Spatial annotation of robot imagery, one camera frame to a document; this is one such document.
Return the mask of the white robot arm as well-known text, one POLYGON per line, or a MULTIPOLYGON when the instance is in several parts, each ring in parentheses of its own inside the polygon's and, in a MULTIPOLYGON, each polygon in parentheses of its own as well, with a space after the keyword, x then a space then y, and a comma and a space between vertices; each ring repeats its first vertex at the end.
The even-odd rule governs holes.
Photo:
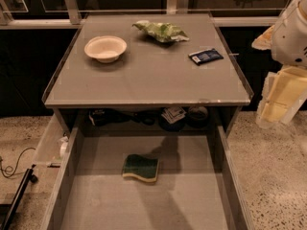
POLYGON ((282 64, 277 73, 269 72, 265 78, 256 124, 262 128, 286 125, 307 99, 307 0, 293 0, 251 47, 270 50, 282 64))

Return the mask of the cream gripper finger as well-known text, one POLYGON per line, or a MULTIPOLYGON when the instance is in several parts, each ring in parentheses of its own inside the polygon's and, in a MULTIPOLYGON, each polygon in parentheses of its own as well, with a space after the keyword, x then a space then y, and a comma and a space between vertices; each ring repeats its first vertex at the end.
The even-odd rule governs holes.
POLYGON ((262 34, 253 40, 251 47, 257 50, 269 50, 272 46, 272 31, 274 26, 270 26, 262 34))
POLYGON ((261 128, 287 125, 306 100, 306 67, 284 65, 277 73, 269 72, 257 108, 256 124, 261 128))

